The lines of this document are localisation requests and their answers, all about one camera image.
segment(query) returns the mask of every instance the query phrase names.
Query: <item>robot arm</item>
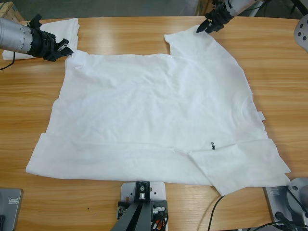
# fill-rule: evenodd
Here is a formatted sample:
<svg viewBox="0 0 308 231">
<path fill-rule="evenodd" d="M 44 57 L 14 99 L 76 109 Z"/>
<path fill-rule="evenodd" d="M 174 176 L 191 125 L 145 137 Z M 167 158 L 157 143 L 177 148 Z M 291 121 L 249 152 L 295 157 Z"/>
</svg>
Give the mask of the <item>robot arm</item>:
<svg viewBox="0 0 308 231">
<path fill-rule="evenodd" d="M 68 40 L 56 42 L 56 36 L 40 30 L 41 16 L 37 14 L 27 26 L 0 18 L 0 49 L 43 57 L 56 61 L 73 53 Z"/>
<path fill-rule="evenodd" d="M 224 27 L 224 24 L 257 1 L 261 0 L 219 0 L 215 9 L 205 15 L 206 20 L 198 27 L 197 33 L 206 31 L 209 34 L 219 31 Z"/>
</svg>

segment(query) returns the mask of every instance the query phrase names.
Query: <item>white t-shirt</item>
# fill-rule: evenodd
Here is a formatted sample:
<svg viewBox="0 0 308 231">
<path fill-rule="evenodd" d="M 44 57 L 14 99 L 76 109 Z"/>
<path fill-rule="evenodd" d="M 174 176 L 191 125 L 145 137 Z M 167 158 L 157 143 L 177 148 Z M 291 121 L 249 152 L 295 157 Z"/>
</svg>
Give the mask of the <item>white t-shirt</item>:
<svg viewBox="0 0 308 231">
<path fill-rule="evenodd" d="M 27 172 L 214 185 L 221 194 L 288 184 L 243 70 L 196 28 L 165 35 L 171 55 L 67 58 Z"/>
</svg>

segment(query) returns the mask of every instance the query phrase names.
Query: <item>gray floor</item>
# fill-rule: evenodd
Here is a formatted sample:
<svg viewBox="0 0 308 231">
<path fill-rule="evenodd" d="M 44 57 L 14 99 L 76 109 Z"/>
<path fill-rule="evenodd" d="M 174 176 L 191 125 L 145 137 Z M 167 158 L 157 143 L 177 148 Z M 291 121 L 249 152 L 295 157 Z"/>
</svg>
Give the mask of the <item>gray floor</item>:
<svg viewBox="0 0 308 231">
<path fill-rule="evenodd" d="M 43 19 L 113 16 L 190 16 L 198 0 L 5 0 L 13 1 L 21 15 L 31 20 L 37 13 Z M 292 8 L 290 0 L 272 0 L 256 16 L 295 18 L 302 14 Z"/>
</svg>

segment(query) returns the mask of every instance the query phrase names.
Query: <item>wood grain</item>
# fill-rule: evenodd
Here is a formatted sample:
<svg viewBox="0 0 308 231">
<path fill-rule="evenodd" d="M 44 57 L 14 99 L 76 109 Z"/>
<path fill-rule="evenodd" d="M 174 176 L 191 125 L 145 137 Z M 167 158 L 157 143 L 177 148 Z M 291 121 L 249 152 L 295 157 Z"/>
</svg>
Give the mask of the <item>wood grain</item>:
<svg viewBox="0 0 308 231">
<path fill-rule="evenodd" d="M 163 35 L 199 24 L 203 17 L 80 18 L 78 48 L 92 54 L 169 53 Z M 288 164 L 291 179 L 308 177 L 308 54 L 294 41 L 297 20 L 241 18 L 212 36 L 244 69 L 266 130 Z M 25 173 L 49 122 L 64 79 L 64 61 L 17 60 L 0 72 L 0 187 L 22 188 L 17 231 L 110 230 L 116 223 L 119 181 L 58 180 Z M 10 61 L 0 61 L 5 66 Z M 166 184 L 169 230 L 207 228 L 209 186 Z M 262 188 L 227 195 L 212 230 L 270 222 Z"/>
</svg>

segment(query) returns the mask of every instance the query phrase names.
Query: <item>t-shirt sleeve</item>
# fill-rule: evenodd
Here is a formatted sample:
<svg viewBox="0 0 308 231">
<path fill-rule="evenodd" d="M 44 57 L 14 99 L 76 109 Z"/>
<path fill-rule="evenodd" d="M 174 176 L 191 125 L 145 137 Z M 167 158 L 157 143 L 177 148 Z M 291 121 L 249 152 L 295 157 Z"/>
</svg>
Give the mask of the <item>t-shirt sleeve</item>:
<svg viewBox="0 0 308 231">
<path fill-rule="evenodd" d="M 165 35 L 170 54 L 196 61 L 236 60 L 206 32 L 197 33 L 197 26 L 175 34 Z"/>
</svg>

